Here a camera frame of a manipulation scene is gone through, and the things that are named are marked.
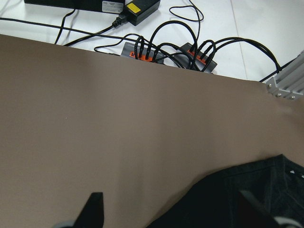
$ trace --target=white floor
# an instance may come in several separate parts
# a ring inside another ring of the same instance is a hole
[[[304,50],[304,0],[193,0],[205,19],[201,24],[199,44],[206,39],[214,41],[226,37],[243,37],[256,40],[268,47],[280,65],[295,58]],[[154,30],[168,20],[181,20],[169,13],[169,7],[188,5],[188,0],[161,0],[160,8],[138,26],[127,23],[107,33],[124,36],[138,33],[150,39]],[[0,17],[60,25],[62,17],[70,9],[24,4],[23,0],[0,0]],[[181,15],[195,18],[190,9],[179,11]],[[116,15],[80,10],[66,19],[66,26],[96,32],[108,27]],[[197,22],[186,22],[195,33]],[[22,38],[54,43],[58,30],[16,22],[0,21],[0,33]],[[58,44],[81,37],[81,34],[63,32]],[[115,43],[116,40],[93,38],[75,45],[75,48],[93,50],[95,46]],[[192,42],[189,32],[178,25],[164,27],[154,43],[172,42],[182,46]],[[123,43],[105,52],[120,54]],[[275,70],[268,57],[247,43],[228,45],[215,55],[218,66],[215,74],[245,80],[260,80]]]

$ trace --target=brown table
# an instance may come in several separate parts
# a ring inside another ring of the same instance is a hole
[[[242,81],[0,36],[0,221],[50,228],[104,193],[105,228],[143,228],[206,174],[304,165],[304,99]]]

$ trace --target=black device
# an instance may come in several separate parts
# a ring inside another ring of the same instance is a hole
[[[133,25],[138,25],[154,13],[161,0],[133,0],[124,7],[124,14]]]
[[[24,0],[25,3],[119,14],[125,0]]]

